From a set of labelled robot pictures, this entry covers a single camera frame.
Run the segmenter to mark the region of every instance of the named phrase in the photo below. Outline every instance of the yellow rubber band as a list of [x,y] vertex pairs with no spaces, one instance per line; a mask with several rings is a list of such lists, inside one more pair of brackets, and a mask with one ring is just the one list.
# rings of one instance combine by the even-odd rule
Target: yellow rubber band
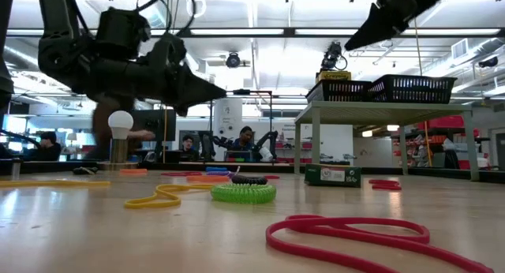
[[[211,190],[213,185],[158,185],[155,193],[150,197],[131,199],[125,202],[125,208],[164,208],[181,204],[181,198],[172,192],[188,191],[190,189]],[[170,201],[152,202],[161,197],[170,199]]]
[[109,186],[109,181],[0,181],[0,188],[7,187],[36,187],[36,186],[55,186],[55,187],[70,187],[70,186],[85,186],[85,187],[103,187]]

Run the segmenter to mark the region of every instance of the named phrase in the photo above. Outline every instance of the white table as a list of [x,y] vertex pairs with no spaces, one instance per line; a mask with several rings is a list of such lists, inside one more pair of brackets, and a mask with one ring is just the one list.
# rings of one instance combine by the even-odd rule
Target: white table
[[344,103],[313,101],[295,119],[294,171],[300,173],[301,124],[312,124],[312,162],[320,161],[321,124],[399,125],[403,173],[409,173],[405,126],[449,115],[463,115],[472,181],[479,181],[472,107],[456,104]]

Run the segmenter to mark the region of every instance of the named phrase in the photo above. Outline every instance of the green spiral tube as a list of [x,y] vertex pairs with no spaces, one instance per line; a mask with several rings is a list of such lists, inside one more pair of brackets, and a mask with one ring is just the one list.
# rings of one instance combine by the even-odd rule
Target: green spiral tube
[[277,189],[273,185],[216,185],[211,189],[216,201],[236,204],[262,204],[275,199]]

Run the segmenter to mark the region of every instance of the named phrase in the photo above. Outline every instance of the black plastic basket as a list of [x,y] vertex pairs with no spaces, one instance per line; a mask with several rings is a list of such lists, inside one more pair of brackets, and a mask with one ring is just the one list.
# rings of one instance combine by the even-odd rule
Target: black plastic basket
[[310,103],[315,101],[362,102],[365,101],[369,81],[322,80],[305,96]]
[[374,81],[367,99],[376,103],[449,103],[457,78],[384,75]]

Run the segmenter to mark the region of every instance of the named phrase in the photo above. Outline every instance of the table leg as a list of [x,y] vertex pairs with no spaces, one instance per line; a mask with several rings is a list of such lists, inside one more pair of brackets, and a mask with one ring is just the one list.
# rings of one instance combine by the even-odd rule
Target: table leg
[[312,108],[312,163],[320,163],[321,153],[321,109]]
[[479,181],[479,165],[477,163],[477,151],[475,150],[475,137],[473,137],[472,111],[463,112],[465,121],[466,147],[468,148],[468,160],[470,162],[470,180]]
[[405,126],[398,128],[400,132],[400,152],[402,153],[402,169],[403,175],[409,174],[409,165],[407,164],[407,143],[405,139]]
[[300,174],[301,124],[294,125],[294,173]]

